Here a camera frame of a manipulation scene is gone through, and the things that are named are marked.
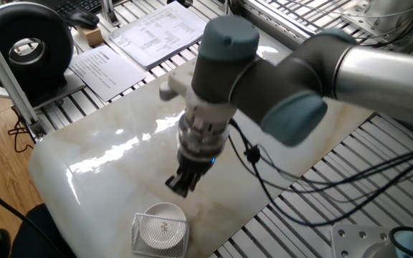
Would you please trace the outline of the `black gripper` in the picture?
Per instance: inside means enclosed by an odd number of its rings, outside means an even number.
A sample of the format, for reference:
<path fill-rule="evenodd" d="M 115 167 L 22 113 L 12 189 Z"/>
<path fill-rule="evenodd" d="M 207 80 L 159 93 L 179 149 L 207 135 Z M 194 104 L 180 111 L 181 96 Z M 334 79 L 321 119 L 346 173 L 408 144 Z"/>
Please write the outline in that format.
<path fill-rule="evenodd" d="M 166 180 L 165 185 L 175 194 L 186 198 L 189 191 L 194 191 L 197 183 L 214 165 L 216 158 L 208 158 L 205 161 L 194 160 L 183 153 L 177 154 L 179 168 L 176 176 Z"/>

